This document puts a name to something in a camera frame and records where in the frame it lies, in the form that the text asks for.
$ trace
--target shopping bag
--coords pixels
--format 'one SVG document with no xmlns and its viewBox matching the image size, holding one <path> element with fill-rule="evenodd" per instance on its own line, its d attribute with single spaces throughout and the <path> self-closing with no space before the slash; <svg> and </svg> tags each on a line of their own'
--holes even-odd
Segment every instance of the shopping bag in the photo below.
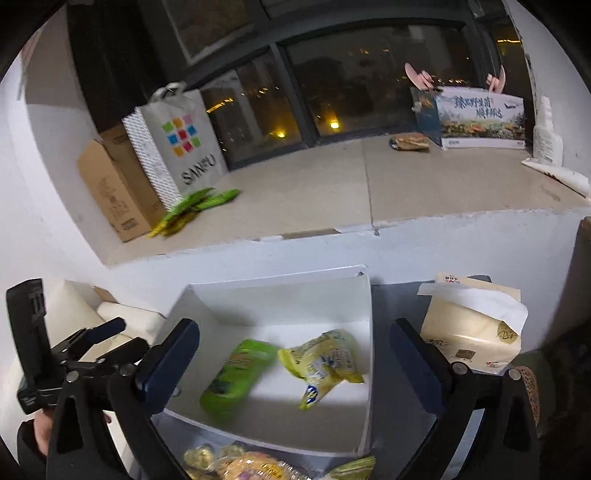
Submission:
<svg viewBox="0 0 591 480">
<path fill-rule="evenodd" d="M 199 90 L 158 89 L 123 119 L 139 161 L 164 206 L 212 187 L 228 171 Z"/>
</svg>

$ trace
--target white bottle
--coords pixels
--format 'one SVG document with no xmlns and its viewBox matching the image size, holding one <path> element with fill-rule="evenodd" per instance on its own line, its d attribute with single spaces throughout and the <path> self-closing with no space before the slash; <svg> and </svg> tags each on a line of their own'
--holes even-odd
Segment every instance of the white bottle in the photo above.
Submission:
<svg viewBox="0 0 591 480">
<path fill-rule="evenodd" d="M 543 96 L 538 108 L 538 121 L 534 127 L 534 158 L 562 166 L 562 137 L 554 132 L 550 99 Z"/>
</svg>

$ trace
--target green snack packet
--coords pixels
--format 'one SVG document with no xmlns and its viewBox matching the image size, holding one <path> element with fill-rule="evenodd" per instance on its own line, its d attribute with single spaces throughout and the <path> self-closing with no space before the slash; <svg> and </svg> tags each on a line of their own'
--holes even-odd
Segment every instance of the green snack packet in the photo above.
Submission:
<svg viewBox="0 0 591 480">
<path fill-rule="evenodd" d="M 277 358 L 277 350 L 270 343 L 243 340 L 201 395 L 201 408 L 219 421 L 232 417 L 263 370 Z"/>
<path fill-rule="evenodd" d="M 375 457 L 365 457 L 338 466 L 321 480 L 367 480 L 375 466 Z"/>
</svg>

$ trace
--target paper roll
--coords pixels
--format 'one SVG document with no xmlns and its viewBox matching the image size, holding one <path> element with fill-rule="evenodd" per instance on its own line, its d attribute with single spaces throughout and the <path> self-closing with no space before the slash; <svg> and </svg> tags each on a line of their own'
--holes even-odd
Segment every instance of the paper roll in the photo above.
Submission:
<svg viewBox="0 0 591 480">
<path fill-rule="evenodd" d="M 536 158 L 526 158 L 521 163 L 534 170 L 545 173 L 549 177 L 558 180 L 567 187 L 573 189 L 585 198 L 589 198 L 589 179 L 578 171 L 569 170 L 565 167 L 559 167 L 547 160 L 538 160 Z"/>
</svg>

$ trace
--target blue gripper pad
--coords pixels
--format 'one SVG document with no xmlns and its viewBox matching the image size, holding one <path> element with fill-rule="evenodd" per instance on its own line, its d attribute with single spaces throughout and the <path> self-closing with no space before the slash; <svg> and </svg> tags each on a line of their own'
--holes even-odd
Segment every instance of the blue gripper pad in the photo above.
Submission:
<svg viewBox="0 0 591 480">
<path fill-rule="evenodd" d="M 448 361 L 435 346 L 426 344 L 406 319 L 393 322 L 389 341 L 425 411 L 443 414 L 453 382 Z"/>
<path fill-rule="evenodd" d="M 144 411 L 160 413 L 199 348 L 199 326 L 182 319 L 160 345 L 153 346 L 138 365 L 135 384 Z"/>
</svg>

